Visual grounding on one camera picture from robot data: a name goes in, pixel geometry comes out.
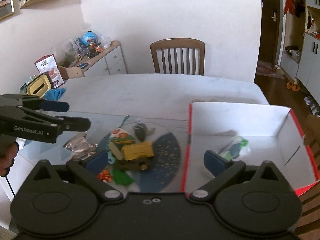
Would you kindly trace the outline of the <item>person left hand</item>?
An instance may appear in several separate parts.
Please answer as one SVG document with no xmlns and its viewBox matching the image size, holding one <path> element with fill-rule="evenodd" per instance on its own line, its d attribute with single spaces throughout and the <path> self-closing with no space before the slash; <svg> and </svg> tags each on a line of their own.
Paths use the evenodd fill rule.
<svg viewBox="0 0 320 240">
<path fill-rule="evenodd" d="M 17 142 L 14 142 L 3 154 L 1 157 L 1 177 L 6 176 L 10 172 L 10 168 L 14 163 L 14 158 L 18 154 L 19 145 Z"/>
</svg>

